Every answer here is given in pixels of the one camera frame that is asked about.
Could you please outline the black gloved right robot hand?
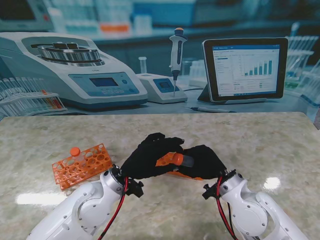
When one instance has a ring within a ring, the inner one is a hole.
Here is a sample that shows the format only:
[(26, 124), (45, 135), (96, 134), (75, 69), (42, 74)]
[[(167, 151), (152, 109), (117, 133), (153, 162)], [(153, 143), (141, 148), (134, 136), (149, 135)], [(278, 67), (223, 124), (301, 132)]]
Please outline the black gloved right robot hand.
[(177, 171), (188, 177), (210, 180), (218, 178), (220, 173), (227, 169), (217, 154), (206, 145), (197, 145), (187, 149), (180, 147), (174, 151), (194, 159), (192, 167), (178, 167)]

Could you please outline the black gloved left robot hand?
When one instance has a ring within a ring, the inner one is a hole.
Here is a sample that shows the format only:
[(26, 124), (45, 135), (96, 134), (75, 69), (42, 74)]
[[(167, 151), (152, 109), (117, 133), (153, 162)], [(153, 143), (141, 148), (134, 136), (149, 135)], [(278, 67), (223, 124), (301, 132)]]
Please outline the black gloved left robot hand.
[(122, 164), (122, 176), (141, 180), (172, 172), (177, 168), (175, 164), (156, 166), (157, 161), (168, 153), (182, 154), (183, 143), (179, 137), (166, 137), (160, 132), (148, 135)]

